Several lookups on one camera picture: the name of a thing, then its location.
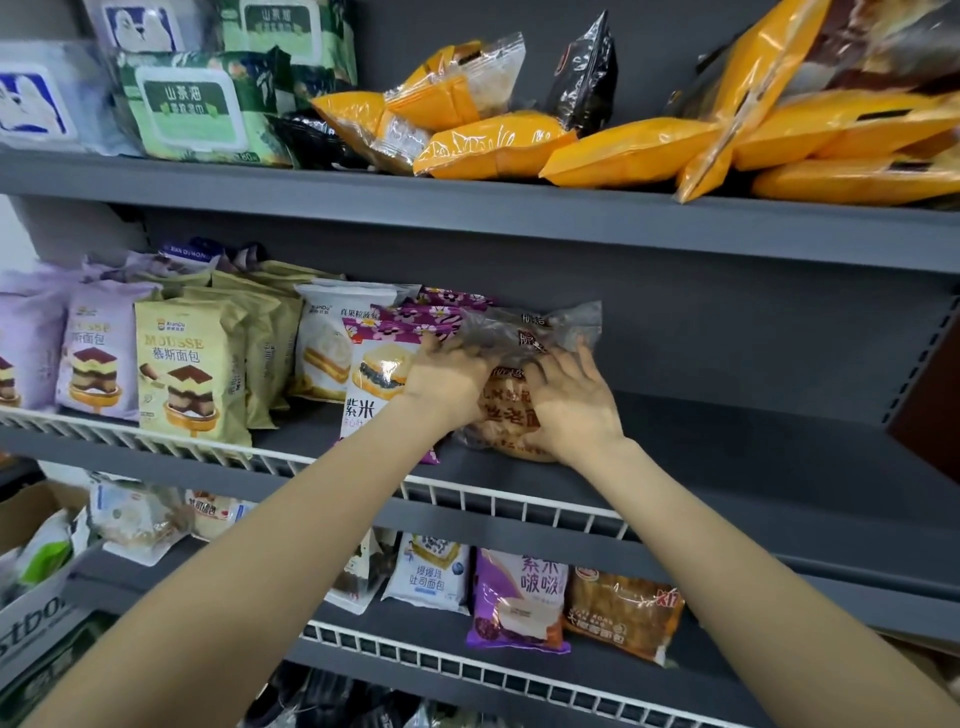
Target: hand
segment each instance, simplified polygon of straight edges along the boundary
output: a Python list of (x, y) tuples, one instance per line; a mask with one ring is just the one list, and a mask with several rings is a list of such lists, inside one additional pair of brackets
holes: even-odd
[(580, 470), (592, 454), (624, 439), (613, 394), (583, 342), (577, 343), (577, 355), (551, 350), (523, 373), (540, 420), (526, 442)]
[(479, 347), (464, 347), (454, 336), (442, 345), (432, 333), (414, 359), (403, 397), (422, 405), (429, 416), (439, 416), (444, 434), (481, 419), (480, 393), (499, 357), (481, 355)]

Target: bottom shelf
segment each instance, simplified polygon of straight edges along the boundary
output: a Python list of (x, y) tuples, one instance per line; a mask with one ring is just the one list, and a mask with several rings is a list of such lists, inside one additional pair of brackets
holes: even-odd
[[(64, 597), (122, 614), (203, 547), (184, 539), (151, 569), (97, 550), (70, 576)], [(772, 721), (693, 619), (668, 657), (650, 665), (576, 635), (568, 655), (467, 648), (470, 618), (394, 599), (362, 616), (321, 605), (288, 653), (311, 667), (521, 721), (526, 728), (640, 725), (767, 728)]]

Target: sandwich picture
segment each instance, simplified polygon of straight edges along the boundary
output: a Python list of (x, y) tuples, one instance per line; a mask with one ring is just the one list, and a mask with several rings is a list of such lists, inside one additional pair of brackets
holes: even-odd
[(327, 322), (314, 342), (303, 351), (303, 361), (332, 378), (338, 384), (346, 384), (350, 374), (350, 340), (342, 330)]
[(120, 401), (117, 386), (117, 357), (102, 349), (90, 347), (74, 352), (70, 358), (70, 398), (82, 402), (97, 413)]
[(403, 391), (413, 364), (414, 353), (390, 343), (371, 349), (353, 370), (353, 383), (382, 400), (391, 400)]
[(13, 377), (13, 364), (2, 356), (0, 356), (0, 405), (20, 406), (20, 396), (16, 393), (16, 379)]
[(170, 372), (165, 405), (171, 425), (190, 430), (191, 436), (213, 429), (220, 413), (213, 401), (213, 377), (188, 364)]

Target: person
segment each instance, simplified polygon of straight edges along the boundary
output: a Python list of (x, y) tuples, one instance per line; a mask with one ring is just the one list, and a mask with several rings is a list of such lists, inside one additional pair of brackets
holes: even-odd
[[(140, 599), (25, 726), (236, 725), (397, 483), (479, 417), (494, 364), (426, 337), (401, 395)], [(549, 352), (524, 372), (534, 444), (639, 534), (780, 728), (960, 726), (946, 692), (624, 436), (586, 348)]]

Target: forearm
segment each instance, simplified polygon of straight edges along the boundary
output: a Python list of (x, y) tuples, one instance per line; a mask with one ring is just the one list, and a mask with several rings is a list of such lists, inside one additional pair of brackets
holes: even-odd
[[(30, 728), (66, 715), (73, 728), (235, 725), (377, 511), (444, 434), (397, 397), (145, 595)], [(198, 685), (208, 699), (188, 699)]]
[(960, 725), (960, 709), (873, 631), (678, 484), (634, 442), (578, 465), (684, 594), (780, 728)]

